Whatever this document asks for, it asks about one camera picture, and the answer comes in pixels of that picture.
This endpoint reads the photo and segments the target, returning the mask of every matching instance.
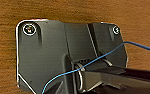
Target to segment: wooden board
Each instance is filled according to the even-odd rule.
[[[150,46],[150,0],[0,0],[0,94],[30,94],[16,86],[15,27],[35,18],[115,23],[124,41]],[[149,51],[126,49],[128,67],[150,70]]]

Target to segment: wood grain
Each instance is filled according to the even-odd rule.
[[[30,94],[16,86],[15,27],[24,19],[108,22],[124,41],[150,46],[150,0],[0,0],[0,94]],[[150,70],[150,52],[126,45],[128,67]]]

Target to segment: cable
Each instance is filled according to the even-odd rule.
[[[67,75],[67,74],[74,73],[74,72],[76,72],[76,71],[81,70],[82,68],[84,68],[84,67],[86,67],[86,66],[88,66],[88,65],[90,65],[90,64],[92,64],[92,63],[94,63],[95,61],[97,61],[97,60],[99,60],[99,59],[101,59],[101,58],[103,58],[103,57],[105,57],[105,56],[107,56],[107,55],[113,53],[115,50],[117,50],[119,47],[123,46],[125,43],[132,44],[132,45],[135,45],[135,46],[138,46],[138,47],[140,47],[140,48],[143,48],[143,49],[146,49],[146,50],[149,50],[149,51],[150,51],[150,47],[148,47],[148,46],[144,46],[144,45],[141,45],[141,44],[138,44],[138,43],[135,43],[135,42],[125,41],[125,42],[121,43],[120,45],[118,45],[117,47],[115,47],[115,48],[114,48],[113,50],[111,50],[110,52],[108,52],[108,53],[106,53],[106,54],[104,54],[104,55],[102,55],[102,56],[100,56],[100,57],[98,57],[98,58],[92,60],[91,62],[85,64],[83,67],[81,67],[81,68],[79,68],[79,69],[76,69],[76,70],[72,70],[72,71],[69,71],[69,72],[66,72],[66,73],[62,73],[62,74],[59,74],[59,75],[55,76],[54,78],[52,78],[50,81],[48,81],[48,82],[45,84],[45,86],[44,86],[44,88],[43,88],[43,91],[42,91],[42,94],[45,92],[45,89],[46,89],[46,87],[49,85],[49,83],[51,83],[51,82],[52,82],[53,80],[55,80],[56,78],[58,78],[58,77],[60,77],[60,76],[63,76],[63,75]]]

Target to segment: screw head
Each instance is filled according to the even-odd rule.
[[[113,32],[114,32],[114,34],[119,34],[120,28],[117,27],[117,26],[114,26],[114,27],[113,27]]]
[[[33,24],[26,24],[26,25],[24,25],[24,27],[23,27],[23,31],[24,31],[24,33],[25,33],[26,35],[32,36],[32,35],[34,35],[35,32],[36,32],[36,28],[35,28],[35,26],[34,26]]]

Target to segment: wire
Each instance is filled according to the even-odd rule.
[[[135,46],[138,46],[138,47],[140,47],[140,48],[143,48],[143,49],[146,49],[146,50],[149,50],[149,51],[150,51],[150,47],[148,47],[148,46],[144,46],[144,45],[141,45],[141,44],[138,44],[138,43],[135,43],[135,42],[130,42],[130,41],[122,42],[120,45],[118,45],[117,47],[115,47],[115,48],[114,48],[113,50],[111,50],[110,52],[108,52],[108,53],[106,53],[106,54],[104,54],[104,55],[102,55],[102,56],[100,56],[100,57],[98,57],[98,58],[92,60],[91,62],[85,64],[83,67],[80,67],[79,69],[72,70],[72,71],[69,71],[69,72],[66,72],[66,73],[62,73],[62,74],[59,74],[59,75],[55,76],[54,78],[52,78],[51,80],[49,80],[49,81],[45,84],[45,86],[44,86],[44,88],[43,88],[43,91],[42,91],[42,94],[45,92],[46,87],[47,87],[53,80],[55,80],[56,78],[58,78],[58,77],[60,77],[60,76],[63,76],[63,75],[70,74],[70,73],[74,73],[74,72],[76,72],[76,71],[79,71],[79,70],[81,70],[82,68],[84,68],[84,67],[86,67],[86,66],[88,66],[88,65],[90,65],[90,64],[92,64],[92,63],[94,63],[95,61],[97,61],[97,60],[99,60],[99,59],[101,59],[101,58],[103,58],[103,57],[105,57],[105,56],[107,56],[107,55],[113,53],[115,50],[117,50],[119,47],[123,46],[123,45],[126,44],[126,43],[132,44],[132,45],[135,45]]]

